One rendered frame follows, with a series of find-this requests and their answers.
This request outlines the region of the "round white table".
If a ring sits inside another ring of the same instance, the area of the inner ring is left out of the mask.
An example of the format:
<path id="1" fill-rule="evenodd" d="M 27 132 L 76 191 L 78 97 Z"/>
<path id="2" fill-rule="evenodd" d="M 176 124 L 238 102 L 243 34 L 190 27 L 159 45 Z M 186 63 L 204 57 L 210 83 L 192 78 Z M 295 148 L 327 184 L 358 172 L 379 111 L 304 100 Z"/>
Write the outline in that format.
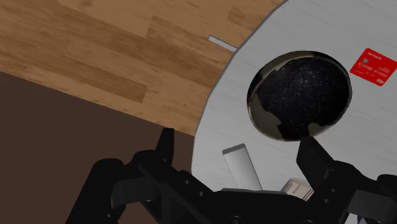
<path id="1" fill-rule="evenodd" d="M 245 144 L 261 186 L 280 190 L 301 178 L 297 142 L 254 128 L 247 91 L 256 73 L 292 51 L 321 52 L 350 70 L 371 49 L 397 61 L 397 0 L 283 0 L 241 44 L 205 104 L 194 139 L 192 174 L 214 191 L 235 187 L 223 150 Z M 351 75 L 352 100 L 342 118 L 316 137 L 336 160 L 365 176 L 397 174 L 397 71 L 381 86 Z"/>

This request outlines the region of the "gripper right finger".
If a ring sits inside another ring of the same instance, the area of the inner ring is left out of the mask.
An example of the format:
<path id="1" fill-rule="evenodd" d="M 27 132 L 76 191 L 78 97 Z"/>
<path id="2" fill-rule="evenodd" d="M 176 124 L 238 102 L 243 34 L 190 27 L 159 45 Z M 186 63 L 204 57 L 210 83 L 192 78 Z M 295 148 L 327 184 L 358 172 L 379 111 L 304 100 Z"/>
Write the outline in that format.
<path id="1" fill-rule="evenodd" d="M 344 224 L 349 214 L 367 224 L 397 224 L 397 176 L 363 175 L 355 166 L 332 159 L 310 136 L 300 141 L 296 163 L 314 193 L 300 224 Z"/>

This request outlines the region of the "small beige box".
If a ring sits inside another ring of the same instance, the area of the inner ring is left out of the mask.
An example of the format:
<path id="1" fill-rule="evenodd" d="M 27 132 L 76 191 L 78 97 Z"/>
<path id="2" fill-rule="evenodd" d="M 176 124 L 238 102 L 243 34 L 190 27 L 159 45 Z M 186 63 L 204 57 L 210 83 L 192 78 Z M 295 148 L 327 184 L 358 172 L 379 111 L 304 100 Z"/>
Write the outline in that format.
<path id="1" fill-rule="evenodd" d="M 289 179 L 281 191 L 287 193 L 288 195 L 298 197 L 304 201 L 308 201 L 314 193 L 307 181 L 298 178 Z"/>

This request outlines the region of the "red card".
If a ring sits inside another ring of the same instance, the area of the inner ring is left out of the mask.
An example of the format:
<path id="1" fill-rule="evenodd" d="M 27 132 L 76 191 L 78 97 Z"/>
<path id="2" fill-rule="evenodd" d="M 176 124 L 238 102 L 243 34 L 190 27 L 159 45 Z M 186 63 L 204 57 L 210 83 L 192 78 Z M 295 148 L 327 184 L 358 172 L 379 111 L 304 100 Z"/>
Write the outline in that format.
<path id="1" fill-rule="evenodd" d="M 383 86 L 395 70 L 397 61 L 366 48 L 350 69 L 350 73 Z"/>

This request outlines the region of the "dark brown rug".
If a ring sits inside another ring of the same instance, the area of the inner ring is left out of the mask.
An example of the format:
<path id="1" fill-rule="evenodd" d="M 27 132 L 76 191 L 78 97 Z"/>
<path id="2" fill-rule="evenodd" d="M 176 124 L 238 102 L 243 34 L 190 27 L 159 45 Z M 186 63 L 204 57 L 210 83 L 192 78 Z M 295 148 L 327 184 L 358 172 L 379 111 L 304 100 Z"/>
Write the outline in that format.
<path id="1" fill-rule="evenodd" d="M 152 150 L 162 127 L 0 73 L 0 224 L 66 224 L 96 161 Z"/>

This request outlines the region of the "black speckled bowl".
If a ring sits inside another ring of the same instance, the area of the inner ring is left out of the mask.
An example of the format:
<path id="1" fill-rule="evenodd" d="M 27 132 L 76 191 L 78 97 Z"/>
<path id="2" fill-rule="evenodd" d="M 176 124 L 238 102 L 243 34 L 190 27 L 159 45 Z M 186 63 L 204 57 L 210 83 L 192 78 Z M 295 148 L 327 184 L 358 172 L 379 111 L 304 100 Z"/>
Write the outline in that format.
<path id="1" fill-rule="evenodd" d="M 333 57 L 294 51 L 266 63 L 247 90 L 249 118 L 277 141 L 299 141 L 335 125 L 352 99 L 347 70 Z"/>

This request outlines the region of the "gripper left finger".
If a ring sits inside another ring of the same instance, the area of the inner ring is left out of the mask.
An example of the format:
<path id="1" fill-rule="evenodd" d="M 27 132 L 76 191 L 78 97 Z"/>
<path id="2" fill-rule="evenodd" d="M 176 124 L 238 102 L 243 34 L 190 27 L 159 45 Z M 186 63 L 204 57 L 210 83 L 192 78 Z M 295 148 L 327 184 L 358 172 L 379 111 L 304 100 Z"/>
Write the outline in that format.
<path id="1" fill-rule="evenodd" d="M 91 168 L 66 224 L 119 224 L 127 204 L 139 202 L 158 224 L 217 224 L 212 191 L 187 171 L 172 167 L 174 129 L 164 128 L 153 150 L 124 164 L 116 158 Z"/>

